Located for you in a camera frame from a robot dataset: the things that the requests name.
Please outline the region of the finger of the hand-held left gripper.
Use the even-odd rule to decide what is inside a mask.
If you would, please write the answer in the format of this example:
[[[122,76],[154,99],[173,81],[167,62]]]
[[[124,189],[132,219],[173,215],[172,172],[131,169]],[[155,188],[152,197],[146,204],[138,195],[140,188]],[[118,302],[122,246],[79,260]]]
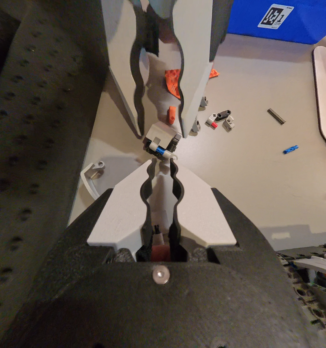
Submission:
[[[140,54],[145,51],[146,13],[141,1],[102,0],[109,68],[131,123],[142,138],[145,81]]]
[[[213,1],[179,0],[172,10],[173,30],[181,53],[178,90],[183,137],[194,124],[212,68],[209,61]]]

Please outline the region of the blue plastic bin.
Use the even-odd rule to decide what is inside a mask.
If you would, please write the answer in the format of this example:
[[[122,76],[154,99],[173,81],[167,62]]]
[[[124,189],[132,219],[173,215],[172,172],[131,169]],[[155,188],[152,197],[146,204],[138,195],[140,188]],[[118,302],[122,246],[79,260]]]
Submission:
[[[235,0],[228,33],[316,44],[326,36],[326,0]]]

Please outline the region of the grey bracket with pins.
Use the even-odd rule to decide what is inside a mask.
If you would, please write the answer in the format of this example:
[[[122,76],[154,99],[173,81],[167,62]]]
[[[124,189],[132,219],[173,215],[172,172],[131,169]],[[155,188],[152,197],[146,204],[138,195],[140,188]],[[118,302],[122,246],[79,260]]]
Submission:
[[[152,234],[152,245],[168,245],[169,244],[169,226],[159,221],[154,221]]]

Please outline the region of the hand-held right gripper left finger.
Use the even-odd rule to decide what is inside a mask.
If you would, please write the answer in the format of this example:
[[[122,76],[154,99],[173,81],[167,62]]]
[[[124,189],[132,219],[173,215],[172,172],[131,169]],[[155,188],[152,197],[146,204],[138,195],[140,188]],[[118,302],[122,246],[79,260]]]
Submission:
[[[157,159],[147,160],[112,190],[88,239],[89,246],[128,249],[132,256],[152,239],[148,198],[152,194]]]

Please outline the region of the grey curved toy part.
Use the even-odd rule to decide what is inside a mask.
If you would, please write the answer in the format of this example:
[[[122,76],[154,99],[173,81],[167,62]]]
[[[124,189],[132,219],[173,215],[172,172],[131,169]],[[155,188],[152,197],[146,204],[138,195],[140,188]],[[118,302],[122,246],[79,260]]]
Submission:
[[[80,173],[84,186],[94,200],[98,199],[100,194],[97,192],[93,181],[99,179],[103,175],[104,169],[105,163],[99,160],[96,163],[87,165]]]

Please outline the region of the black foam pad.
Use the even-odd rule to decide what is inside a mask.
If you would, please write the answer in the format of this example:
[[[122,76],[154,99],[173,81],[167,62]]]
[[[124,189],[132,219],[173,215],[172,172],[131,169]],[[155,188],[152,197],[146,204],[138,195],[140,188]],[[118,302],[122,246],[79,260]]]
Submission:
[[[69,221],[107,64],[100,1],[0,1],[0,339]]]

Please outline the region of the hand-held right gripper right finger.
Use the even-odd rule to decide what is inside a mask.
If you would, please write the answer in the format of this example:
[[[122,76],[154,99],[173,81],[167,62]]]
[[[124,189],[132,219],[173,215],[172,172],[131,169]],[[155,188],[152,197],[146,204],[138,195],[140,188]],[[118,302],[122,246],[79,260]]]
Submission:
[[[170,171],[177,199],[169,228],[171,250],[178,248],[182,237],[205,248],[235,246],[236,238],[212,187],[174,159]]]

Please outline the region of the black connector pin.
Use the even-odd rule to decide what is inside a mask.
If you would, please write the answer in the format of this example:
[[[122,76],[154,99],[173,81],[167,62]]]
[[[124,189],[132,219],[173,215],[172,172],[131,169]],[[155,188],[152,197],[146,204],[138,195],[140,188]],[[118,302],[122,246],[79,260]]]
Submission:
[[[280,124],[280,125],[283,125],[286,123],[286,121],[281,117],[279,116],[274,110],[272,110],[271,108],[269,108],[267,110],[267,112]]]

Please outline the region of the grey orange tracked toy robot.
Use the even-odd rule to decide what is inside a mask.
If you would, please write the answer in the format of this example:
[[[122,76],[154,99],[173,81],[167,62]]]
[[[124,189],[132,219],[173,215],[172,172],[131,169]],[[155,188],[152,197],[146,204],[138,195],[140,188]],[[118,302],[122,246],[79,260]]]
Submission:
[[[326,347],[326,243],[276,254],[300,303],[310,346]]]

